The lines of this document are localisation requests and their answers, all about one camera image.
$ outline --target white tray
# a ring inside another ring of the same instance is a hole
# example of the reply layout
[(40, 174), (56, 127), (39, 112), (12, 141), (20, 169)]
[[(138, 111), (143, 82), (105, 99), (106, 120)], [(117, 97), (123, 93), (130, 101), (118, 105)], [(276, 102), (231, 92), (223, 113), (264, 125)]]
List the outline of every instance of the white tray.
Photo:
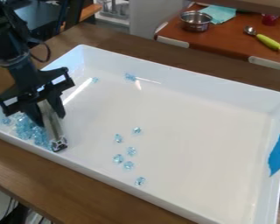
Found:
[[(276, 223), (280, 172), (270, 178), (267, 160), (280, 93), (86, 45), (45, 70), (63, 66), (76, 84), (62, 96), (70, 147), (52, 153), (11, 136), (1, 109), (0, 138), (198, 223)], [(132, 171), (112, 161), (128, 146), (138, 150)]]

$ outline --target stainless steel bowl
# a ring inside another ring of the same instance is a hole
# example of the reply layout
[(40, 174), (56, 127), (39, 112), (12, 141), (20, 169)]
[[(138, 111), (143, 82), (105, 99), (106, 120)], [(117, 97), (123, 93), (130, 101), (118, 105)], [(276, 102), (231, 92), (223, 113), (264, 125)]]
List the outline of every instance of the stainless steel bowl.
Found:
[(180, 19), (183, 21), (183, 28), (186, 31), (204, 32), (213, 18), (206, 13), (191, 10), (181, 13)]

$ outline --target wooden shelf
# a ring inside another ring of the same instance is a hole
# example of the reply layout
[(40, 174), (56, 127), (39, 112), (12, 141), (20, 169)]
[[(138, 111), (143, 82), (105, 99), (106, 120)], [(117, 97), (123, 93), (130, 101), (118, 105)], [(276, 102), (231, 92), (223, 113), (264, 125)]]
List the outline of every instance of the wooden shelf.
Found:
[[(91, 16), (93, 16), (96, 12), (100, 11), (102, 9), (102, 6), (98, 3), (93, 3), (90, 4), (88, 7), (85, 7), (82, 12), (80, 13), (80, 21), (82, 22), (87, 18), (90, 18)], [(60, 28), (60, 32), (64, 31), (66, 23), (64, 23), (61, 28)]]

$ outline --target red object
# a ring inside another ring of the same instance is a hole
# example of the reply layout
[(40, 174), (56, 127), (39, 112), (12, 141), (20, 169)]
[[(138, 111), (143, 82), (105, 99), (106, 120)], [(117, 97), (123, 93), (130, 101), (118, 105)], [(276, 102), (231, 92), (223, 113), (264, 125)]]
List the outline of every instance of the red object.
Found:
[(277, 23), (278, 16), (262, 14), (262, 23), (264, 25), (275, 25)]

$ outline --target wooden table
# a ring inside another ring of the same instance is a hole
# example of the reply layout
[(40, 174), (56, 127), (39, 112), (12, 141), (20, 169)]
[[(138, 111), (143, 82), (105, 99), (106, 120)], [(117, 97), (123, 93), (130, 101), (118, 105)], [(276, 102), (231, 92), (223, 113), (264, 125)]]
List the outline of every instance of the wooden table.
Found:
[[(203, 8), (205, 7), (195, 4), (187, 11), (199, 11)], [(156, 39), (160, 42), (218, 53), (250, 63), (261, 62), (268, 67), (280, 69), (280, 51), (273, 51), (256, 38), (244, 34), (243, 28), (246, 25), (251, 25), (258, 33), (280, 42), (280, 18), (275, 26), (267, 26), (262, 24), (261, 14), (247, 12), (237, 12), (236, 17), (223, 24), (210, 24), (209, 30), (205, 32), (184, 31), (179, 17), (175, 17), (156, 34)]]
[[(79, 44), (280, 91), (280, 71), (79, 24), (47, 41), (52, 60)], [(46, 49), (32, 52), (45, 57)], [(13, 83), (0, 67), (0, 92)], [(56, 223), (181, 224), (189, 220), (0, 140), (0, 189)]]

